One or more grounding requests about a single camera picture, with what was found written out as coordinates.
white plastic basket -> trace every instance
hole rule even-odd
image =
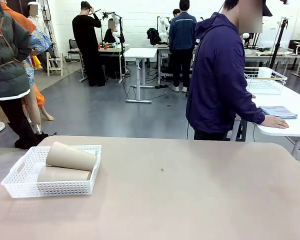
[[[30,148],[15,163],[1,184],[12,198],[91,195],[101,162],[101,145],[77,145],[72,147],[88,153],[95,153],[97,161],[90,180],[37,182],[41,169],[46,165],[50,146],[36,146]]]
[[[268,67],[245,67],[244,76],[251,94],[281,94],[288,79]]]

cardboard tube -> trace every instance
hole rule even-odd
[[[90,171],[44,166],[40,171],[37,182],[87,181],[90,179],[90,177]]]
[[[54,167],[92,172],[97,156],[55,141],[45,163]]]

black bag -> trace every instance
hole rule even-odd
[[[146,34],[148,35],[148,39],[150,39],[151,45],[161,44],[159,32],[155,28],[149,28]]]

navy hoodie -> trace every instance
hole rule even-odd
[[[190,83],[186,118],[195,131],[226,133],[236,114],[261,124],[265,116],[252,102],[244,76],[245,51],[238,28],[220,13],[197,24],[200,39]]]

